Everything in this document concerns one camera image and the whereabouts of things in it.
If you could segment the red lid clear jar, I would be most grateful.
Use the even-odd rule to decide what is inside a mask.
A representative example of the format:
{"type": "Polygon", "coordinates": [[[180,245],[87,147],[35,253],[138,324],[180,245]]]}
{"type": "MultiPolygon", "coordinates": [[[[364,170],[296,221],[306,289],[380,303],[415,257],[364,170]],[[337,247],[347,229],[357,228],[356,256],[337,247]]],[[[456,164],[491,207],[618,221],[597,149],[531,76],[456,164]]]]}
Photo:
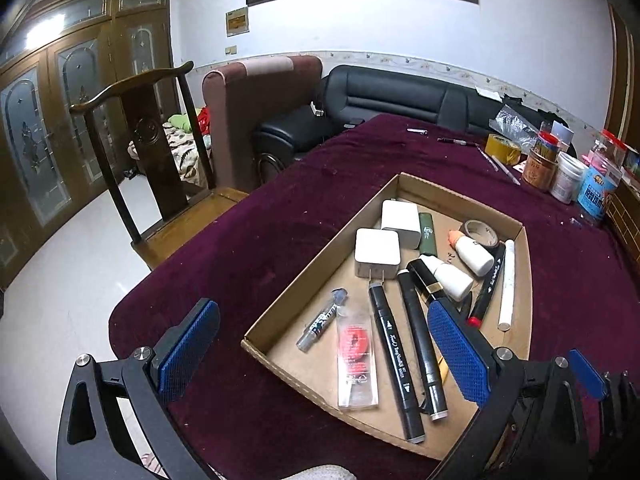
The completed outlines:
{"type": "Polygon", "coordinates": [[[613,133],[603,129],[594,141],[592,151],[594,154],[606,158],[616,167],[623,166],[626,156],[626,144],[613,133]]]}

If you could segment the wooden chair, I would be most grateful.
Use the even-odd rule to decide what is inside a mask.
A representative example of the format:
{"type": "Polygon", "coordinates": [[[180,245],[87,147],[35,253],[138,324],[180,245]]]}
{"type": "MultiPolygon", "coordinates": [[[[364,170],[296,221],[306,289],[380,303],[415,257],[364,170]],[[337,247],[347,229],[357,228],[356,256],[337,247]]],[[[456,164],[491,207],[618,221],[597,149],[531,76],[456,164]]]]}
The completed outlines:
{"type": "Polygon", "coordinates": [[[186,74],[193,67],[194,64],[189,61],[179,67],[149,70],[117,81],[87,102],[70,107],[71,115],[84,118],[96,160],[119,217],[131,238],[131,246],[151,270],[247,196],[235,188],[216,185],[215,170],[206,152],[192,94],[186,82],[186,74]],[[192,125],[195,147],[203,163],[205,185],[202,188],[180,179],[171,155],[154,91],[154,86],[164,79],[178,82],[192,125]],[[143,174],[160,211],[160,220],[143,232],[137,228],[122,197],[94,120],[94,111],[110,99],[119,100],[122,104],[126,126],[132,135],[143,174]]]}

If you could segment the white paint marker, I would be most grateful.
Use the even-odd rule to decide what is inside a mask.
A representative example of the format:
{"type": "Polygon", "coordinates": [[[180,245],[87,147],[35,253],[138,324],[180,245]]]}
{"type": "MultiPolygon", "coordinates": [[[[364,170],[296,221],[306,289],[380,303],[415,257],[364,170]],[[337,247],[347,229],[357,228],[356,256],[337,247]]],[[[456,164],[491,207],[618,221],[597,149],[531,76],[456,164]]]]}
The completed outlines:
{"type": "Polygon", "coordinates": [[[504,263],[501,304],[498,330],[508,332],[512,326],[515,301],[515,244],[514,240],[504,243],[504,263]]]}

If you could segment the yellow black pen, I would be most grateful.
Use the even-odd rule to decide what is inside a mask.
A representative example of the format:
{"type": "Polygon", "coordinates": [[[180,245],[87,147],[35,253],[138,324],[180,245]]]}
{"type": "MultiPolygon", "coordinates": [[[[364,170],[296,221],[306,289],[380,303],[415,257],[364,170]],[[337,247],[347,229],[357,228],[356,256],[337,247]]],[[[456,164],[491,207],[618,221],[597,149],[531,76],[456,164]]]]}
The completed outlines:
{"type": "Polygon", "coordinates": [[[449,375],[449,366],[438,349],[435,349],[436,361],[442,382],[446,382],[449,375]]]}

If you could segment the white bottle orange cap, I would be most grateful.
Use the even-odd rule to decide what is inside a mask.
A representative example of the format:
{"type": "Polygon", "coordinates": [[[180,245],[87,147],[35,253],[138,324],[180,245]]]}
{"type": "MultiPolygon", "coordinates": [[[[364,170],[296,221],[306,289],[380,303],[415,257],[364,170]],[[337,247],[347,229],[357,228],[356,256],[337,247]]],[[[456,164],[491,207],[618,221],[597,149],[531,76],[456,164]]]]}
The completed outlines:
{"type": "Polygon", "coordinates": [[[484,246],[461,231],[449,231],[448,243],[478,278],[484,278],[495,264],[494,256],[484,246]]]}

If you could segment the blue label clear jar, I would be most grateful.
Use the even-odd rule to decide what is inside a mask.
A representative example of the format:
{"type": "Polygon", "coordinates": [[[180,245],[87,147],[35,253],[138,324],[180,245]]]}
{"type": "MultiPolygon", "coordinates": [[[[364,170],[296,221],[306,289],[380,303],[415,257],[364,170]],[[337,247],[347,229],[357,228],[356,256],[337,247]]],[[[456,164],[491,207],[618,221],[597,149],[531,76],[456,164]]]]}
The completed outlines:
{"type": "Polygon", "coordinates": [[[593,155],[585,173],[585,180],[577,196],[582,216],[595,226],[605,214],[605,199],[614,192],[622,180],[620,168],[607,158],[593,155]]]}

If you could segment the long black pen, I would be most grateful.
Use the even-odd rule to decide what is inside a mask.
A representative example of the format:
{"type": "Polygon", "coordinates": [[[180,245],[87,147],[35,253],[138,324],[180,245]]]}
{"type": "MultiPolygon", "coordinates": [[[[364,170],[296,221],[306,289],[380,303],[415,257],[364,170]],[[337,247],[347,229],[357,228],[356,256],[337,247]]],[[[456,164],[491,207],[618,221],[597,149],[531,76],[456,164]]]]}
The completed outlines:
{"type": "Polygon", "coordinates": [[[382,340],[383,354],[390,372],[390,384],[405,440],[413,444],[423,443],[425,430],[418,400],[416,400],[416,390],[414,390],[404,347],[383,284],[370,284],[368,294],[378,336],[382,340]]]}

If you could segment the white power bank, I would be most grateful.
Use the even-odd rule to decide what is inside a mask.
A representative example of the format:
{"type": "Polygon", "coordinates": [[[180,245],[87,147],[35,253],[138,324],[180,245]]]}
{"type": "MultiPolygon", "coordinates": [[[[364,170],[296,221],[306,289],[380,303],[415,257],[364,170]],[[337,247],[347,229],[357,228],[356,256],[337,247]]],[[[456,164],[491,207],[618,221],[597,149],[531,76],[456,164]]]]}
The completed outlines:
{"type": "Polygon", "coordinates": [[[422,238],[418,206],[402,200],[384,200],[381,229],[396,232],[401,248],[418,248],[422,238]]]}

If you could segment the black gold lipstick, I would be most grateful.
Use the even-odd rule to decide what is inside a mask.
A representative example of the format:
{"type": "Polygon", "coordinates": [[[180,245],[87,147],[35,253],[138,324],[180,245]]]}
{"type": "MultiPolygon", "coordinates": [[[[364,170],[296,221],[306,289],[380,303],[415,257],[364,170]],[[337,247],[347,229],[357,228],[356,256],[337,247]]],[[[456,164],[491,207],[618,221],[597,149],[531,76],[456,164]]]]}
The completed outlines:
{"type": "Polygon", "coordinates": [[[410,273],[414,287],[428,304],[446,298],[442,284],[437,281],[437,278],[428,270],[428,267],[421,259],[411,260],[407,264],[407,270],[410,273]]]}

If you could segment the green lighter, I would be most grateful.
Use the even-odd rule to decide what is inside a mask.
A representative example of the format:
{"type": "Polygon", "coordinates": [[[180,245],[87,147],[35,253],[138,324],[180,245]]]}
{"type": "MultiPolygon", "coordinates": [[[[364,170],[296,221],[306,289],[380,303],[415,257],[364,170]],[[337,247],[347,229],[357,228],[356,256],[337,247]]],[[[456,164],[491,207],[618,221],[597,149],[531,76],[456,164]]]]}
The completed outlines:
{"type": "Polygon", "coordinates": [[[424,256],[437,256],[437,243],[432,215],[428,212],[420,212],[419,221],[421,228],[420,254],[424,256]]]}

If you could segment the white plug charger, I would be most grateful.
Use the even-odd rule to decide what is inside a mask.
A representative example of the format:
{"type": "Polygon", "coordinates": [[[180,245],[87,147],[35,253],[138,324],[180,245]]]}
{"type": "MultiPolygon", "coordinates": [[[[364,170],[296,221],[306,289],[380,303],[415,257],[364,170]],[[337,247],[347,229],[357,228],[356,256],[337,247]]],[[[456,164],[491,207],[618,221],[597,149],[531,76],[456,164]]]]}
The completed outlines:
{"type": "Polygon", "coordinates": [[[392,280],[401,264],[399,235],[395,231],[358,229],[354,261],[357,278],[392,280]]]}

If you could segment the white squeeze bottle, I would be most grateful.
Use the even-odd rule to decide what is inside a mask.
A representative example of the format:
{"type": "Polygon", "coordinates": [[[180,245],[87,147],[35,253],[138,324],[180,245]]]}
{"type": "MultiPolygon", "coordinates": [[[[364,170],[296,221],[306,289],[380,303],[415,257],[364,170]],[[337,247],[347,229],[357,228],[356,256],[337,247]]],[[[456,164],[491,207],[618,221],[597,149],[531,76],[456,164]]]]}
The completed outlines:
{"type": "Polygon", "coordinates": [[[455,302],[462,301],[471,291],[474,280],[451,263],[432,255],[420,255],[419,259],[431,271],[442,289],[455,302]]]}

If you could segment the black marker red cap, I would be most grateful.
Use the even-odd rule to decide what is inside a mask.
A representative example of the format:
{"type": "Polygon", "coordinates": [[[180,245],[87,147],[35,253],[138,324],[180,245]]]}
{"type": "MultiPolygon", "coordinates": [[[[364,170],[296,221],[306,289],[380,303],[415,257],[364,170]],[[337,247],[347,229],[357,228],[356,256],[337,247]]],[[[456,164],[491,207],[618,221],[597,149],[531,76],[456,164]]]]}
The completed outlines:
{"type": "Polygon", "coordinates": [[[502,266],[504,263],[504,255],[506,254],[506,244],[499,243],[494,251],[494,265],[492,266],[489,273],[486,275],[484,279],[482,288],[480,289],[480,294],[475,300],[471,313],[468,316],[466,322],[469,326],[480,328],[484,321],[484,317],[488,310],[489,304],[491,302],[492,296],[494,296],[494,292],[496,289],[498,276],[500,271],[502,270],[502,266]]]}

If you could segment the brown label jar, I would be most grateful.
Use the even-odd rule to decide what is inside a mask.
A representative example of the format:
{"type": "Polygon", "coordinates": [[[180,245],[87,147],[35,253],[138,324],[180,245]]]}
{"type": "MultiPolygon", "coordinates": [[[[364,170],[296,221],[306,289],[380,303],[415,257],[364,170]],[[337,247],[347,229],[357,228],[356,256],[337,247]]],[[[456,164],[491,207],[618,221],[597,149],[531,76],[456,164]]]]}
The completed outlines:
{"type": "Polygon", "coordinates": [[[550,132],[541,131],[529,149],[523,170],[523,180],[539,191],[547,192],[556,170],[559,140],[550,132]]]}

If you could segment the grey tape roll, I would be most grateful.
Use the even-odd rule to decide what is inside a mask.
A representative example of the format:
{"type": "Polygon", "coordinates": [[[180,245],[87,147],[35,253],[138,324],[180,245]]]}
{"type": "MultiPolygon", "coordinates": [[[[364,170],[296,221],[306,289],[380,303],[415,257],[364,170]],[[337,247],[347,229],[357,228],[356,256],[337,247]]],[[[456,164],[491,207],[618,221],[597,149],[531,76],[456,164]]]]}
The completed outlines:
{"type": "Polygon", "coordinates": [[[466,220],[461,225],[461,231],[465,236],[471,237],[472,240],[491,252],[500,244],[497,231],[482,220],[466,220]]]}

